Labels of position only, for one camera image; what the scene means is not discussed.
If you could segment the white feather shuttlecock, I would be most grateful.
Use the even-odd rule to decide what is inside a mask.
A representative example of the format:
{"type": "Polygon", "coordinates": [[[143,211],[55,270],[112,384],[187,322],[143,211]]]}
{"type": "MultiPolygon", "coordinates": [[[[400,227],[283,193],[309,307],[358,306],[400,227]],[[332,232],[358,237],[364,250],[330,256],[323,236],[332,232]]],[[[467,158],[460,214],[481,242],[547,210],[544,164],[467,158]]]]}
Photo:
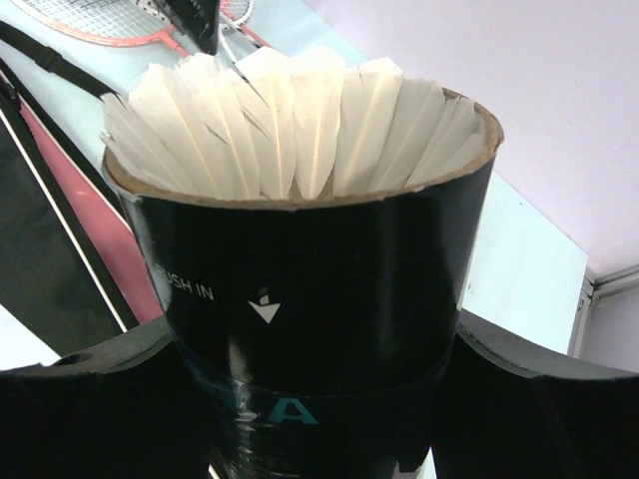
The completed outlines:
{"type": "Polygon", "coordinates": [[[485,145],[474,102],[390,59],[317,45],[227,66],[195,54],[102,97],[107,150],[134,178],[222,201],[389,192],[445,177],[485,145]]]}

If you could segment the black SPORT racket bag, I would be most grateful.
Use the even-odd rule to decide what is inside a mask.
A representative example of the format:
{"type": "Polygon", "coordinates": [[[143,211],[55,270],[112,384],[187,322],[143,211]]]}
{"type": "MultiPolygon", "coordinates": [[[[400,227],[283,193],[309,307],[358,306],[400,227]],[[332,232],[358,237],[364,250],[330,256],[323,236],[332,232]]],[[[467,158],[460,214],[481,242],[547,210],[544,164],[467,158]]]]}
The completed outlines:
{"type": "Polygon", "coordinates": [[[25,75],[1,66],[1,307],[63,356],[161,314],[114,193],[25,75]]]}

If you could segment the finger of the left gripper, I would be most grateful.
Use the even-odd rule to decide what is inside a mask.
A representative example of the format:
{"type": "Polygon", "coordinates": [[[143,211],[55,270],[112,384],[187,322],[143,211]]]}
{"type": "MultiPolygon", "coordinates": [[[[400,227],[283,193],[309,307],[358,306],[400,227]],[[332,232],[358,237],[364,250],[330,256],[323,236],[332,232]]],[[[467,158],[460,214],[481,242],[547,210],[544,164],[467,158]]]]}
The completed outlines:
{"type": "Polygon", "coordinates": [[[217,54],[220,0],[156,0],[154,4],[202,52],[217,54]]]}

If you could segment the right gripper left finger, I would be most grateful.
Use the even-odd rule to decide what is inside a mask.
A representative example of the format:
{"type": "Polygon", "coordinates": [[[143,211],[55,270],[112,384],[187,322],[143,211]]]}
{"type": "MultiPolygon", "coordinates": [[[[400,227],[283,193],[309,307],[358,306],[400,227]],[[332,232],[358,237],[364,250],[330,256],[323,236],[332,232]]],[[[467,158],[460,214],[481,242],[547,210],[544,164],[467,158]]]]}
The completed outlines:
{"type": "Polygon", "coordinates": [[[4,478],[207,478],[206,400],[162,317],[1,374],[4,478]]]}

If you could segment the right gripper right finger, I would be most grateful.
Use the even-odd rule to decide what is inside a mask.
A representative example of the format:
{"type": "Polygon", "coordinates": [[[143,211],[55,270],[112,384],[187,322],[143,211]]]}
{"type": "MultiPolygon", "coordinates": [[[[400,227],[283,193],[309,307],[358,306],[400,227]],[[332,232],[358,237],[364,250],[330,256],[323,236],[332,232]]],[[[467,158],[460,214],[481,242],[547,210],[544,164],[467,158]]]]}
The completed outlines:
{"type": "Polygon", "coordinates": [[[638,375],[465,312],[438,396],[439,478],[635,478],[638,375]]]}

